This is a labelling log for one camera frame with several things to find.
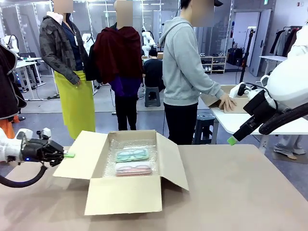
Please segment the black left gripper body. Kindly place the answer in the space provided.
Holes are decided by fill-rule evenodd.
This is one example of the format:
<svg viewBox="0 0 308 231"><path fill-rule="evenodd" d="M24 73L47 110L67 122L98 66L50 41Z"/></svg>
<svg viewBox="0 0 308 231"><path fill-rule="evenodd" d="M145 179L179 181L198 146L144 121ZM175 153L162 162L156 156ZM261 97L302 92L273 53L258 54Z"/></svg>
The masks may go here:
<svg viewBox="0 0 308 231"><path fill-rule="evenodd" d="M48 146L50 141L30 139L21 144L21 157L24 162L51 162Z"/></svg>

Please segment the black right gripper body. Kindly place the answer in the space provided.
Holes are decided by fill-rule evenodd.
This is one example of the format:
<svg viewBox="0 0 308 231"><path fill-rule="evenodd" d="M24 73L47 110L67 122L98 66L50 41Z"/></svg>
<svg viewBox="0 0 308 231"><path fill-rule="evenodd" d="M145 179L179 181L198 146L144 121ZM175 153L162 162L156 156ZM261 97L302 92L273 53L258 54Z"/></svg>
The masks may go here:
<svg viewBox="0 0 308 231"><path fill-rule="evenodd" d="M268 121L277 111L275 101L266 90L259 91L243 109L257 121Z"/></svg>

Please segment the grey hoodie person's right hand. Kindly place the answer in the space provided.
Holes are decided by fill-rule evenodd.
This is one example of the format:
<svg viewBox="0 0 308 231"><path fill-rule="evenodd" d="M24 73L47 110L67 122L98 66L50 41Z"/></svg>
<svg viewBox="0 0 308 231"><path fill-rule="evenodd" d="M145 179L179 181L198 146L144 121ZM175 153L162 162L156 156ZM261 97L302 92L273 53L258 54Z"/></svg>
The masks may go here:
<svg viewBox="0 0 308 231"><path fill-rule="evenodd" d="M220 97L220 103L218 107L220 110L233 111L236 107L236 102L230 98L228 94L224 93Z"/></svg>

